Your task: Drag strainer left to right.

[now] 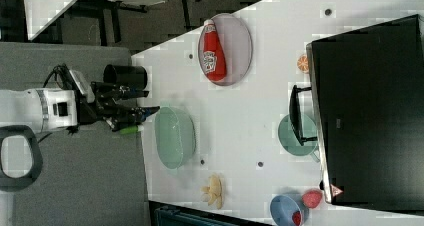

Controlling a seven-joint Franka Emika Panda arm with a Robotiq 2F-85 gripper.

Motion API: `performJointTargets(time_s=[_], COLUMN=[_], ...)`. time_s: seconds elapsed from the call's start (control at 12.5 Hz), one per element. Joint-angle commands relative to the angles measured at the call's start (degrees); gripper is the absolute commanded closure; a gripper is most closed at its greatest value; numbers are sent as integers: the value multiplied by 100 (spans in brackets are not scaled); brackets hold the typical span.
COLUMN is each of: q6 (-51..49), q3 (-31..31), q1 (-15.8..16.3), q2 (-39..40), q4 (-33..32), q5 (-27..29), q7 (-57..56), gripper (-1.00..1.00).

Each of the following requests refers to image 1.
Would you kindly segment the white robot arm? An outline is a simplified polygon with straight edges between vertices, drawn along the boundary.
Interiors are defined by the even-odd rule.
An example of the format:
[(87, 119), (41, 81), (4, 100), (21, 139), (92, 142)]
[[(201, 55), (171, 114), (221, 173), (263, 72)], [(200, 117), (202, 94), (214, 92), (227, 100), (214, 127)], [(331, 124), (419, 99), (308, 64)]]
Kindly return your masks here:
[(93, 82), (90, 101), (78, 89), (38, 88), (1, 92), (1, 125), (26, 126), (34, 133), (67, 130), (73, 134), (82, 125), (106, 122), (114, 132), (136, 127), (160, 108), (124, 106), (122, 100), (146, 97), (144, 90), (126, 85)]

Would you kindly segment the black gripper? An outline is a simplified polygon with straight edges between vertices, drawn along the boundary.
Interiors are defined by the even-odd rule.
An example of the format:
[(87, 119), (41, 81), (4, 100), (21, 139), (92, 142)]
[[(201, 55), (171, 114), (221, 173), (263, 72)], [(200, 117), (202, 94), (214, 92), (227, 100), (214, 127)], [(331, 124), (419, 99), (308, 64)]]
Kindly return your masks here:
[(154, 107), (121, 107), (116, 110), (114, 100), (128, 100), (147, 97), (149, 92), (113, 83), (91, 82), (83, 85), (76, 93), (77, 120), (79, 125), (90, 125), (105, 120), (116, 127), (132, 127), (142, 124), (149, 116), (160, 110)]

